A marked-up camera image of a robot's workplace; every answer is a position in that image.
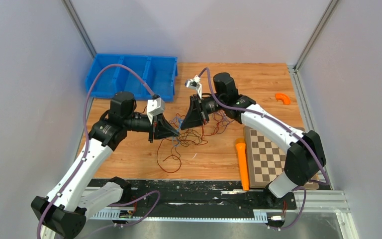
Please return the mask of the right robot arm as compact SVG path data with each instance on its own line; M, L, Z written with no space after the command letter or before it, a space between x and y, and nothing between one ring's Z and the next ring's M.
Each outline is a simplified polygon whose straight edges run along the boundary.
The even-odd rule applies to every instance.
M319 134L304 132L272 116L252 98L240 94L229 73L222 72L208 79L209 93L202 92L201 75L185 82L196 93L190 97L189 110L181 129L200 127L209 122L209 115L220 110L236 122L255 129L285 153L284 171L263 190L264 202L276 208L284 196L324 172L326 158Z

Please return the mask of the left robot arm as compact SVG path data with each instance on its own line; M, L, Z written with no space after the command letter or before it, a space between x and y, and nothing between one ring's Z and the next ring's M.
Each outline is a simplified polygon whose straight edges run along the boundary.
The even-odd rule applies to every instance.
M147 111L136 110L131 92L118 92L110 108L102 114L90 132L85 146L73 165L46 197L37 196L31 203L40 226L46 226L65 239L77 237L86 221L113 203L127 206L132 200L131 184L113 177L104 186L82 196L102 163L115 152L128 131L145 132L149 141L178 135L165 119L165 103L158 95L147 102Z

